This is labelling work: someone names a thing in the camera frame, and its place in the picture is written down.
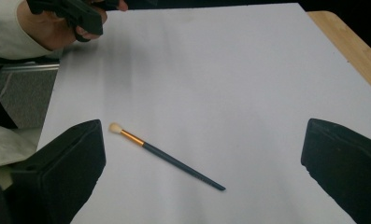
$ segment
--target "brush ferrule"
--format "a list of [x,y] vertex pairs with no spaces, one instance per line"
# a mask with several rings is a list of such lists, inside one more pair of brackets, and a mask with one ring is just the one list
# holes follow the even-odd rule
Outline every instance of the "brush ferrule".
[[143,146],[144,145],[144,141],[141,140],[140,138],[136,137],[135,135],[133,135],[132,133],[128,133],[126,132],[125,130],[121,130],[121,134],[123,134],[124,136],[126,136],[128,139],[132,140],[133,142]]

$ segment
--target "white sleeve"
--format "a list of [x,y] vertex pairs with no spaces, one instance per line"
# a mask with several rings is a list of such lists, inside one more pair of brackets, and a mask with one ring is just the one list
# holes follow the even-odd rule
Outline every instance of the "white sleeve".
[[22,0],[0,0],[0,58],[17,60],[51,54],[21,28],[17,7]]

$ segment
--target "table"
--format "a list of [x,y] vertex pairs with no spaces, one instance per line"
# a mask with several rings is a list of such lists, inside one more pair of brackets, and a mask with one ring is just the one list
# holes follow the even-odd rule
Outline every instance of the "table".
[[[109,17],[109,32],[64,55],[39,144],[102,120],[107,167],[74,223],[353,223],[300,156],[310,118],[371,138],[371,87],[302,8]],[[109,133],[111,121],[227,190]]]
[[307,14],[371,85],[371,48],[336,14],[329,11],[312,11]]

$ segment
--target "hand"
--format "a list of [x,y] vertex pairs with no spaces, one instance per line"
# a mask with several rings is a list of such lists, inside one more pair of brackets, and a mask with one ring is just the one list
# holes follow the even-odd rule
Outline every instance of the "hand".
[[[107,20],[106,12],[99,7],[94,9],[100,13],[104,24]],[[128,6],[124,0],[120,0],[118,10],[126,11],[127,9]],[[31,13],[27,1],[22,1],[19,4],[17,18],[23,31],[45,49],[62,49],[76,40],[73,28],[68,26],[64,18],[58,18],[53,12],[49,11],[43,11],[39,15],[34,15]],[[99,35],[87,33],[79,26],[75,30],[85,39],[96,39],[99,37]]]

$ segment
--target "person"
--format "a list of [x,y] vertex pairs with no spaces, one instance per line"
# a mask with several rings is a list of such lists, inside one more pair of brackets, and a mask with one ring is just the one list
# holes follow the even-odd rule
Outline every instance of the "person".
[[[94,9],[105,22],[106,12],[98,7]],[[124,0],[120,0],[117,9],[126,11],[128,6]],[[99,37],[79,26],[75,30],[86,39]],[[75,40],[73,28],[54,12],[43,11],[34,15],[25,0],[0,0],[0,58],[19,60],[49,55]]]
[[[98,7],[94,9],[101,15],[104,23],[107,20],[106,12]],[[128,6],[124,0],[119,0],[117,9],[126,11]],[[85,39],[99,37],[89,34],[79,26],[75,28],[75,32]],[[34,15],[25,0],[0,0],[0,59],[18,61],[46,56],[75,41],[74,29],[54,12],[43,11]],[[0,168],[5,168],[2,165],[11,161],[18,161],[19,155],[26,159],[36,150],[37,139],[32,139],[36,135],[26,138],[24,136],[27,133],[16,132],[16,128],[16,124],[0,104]]]

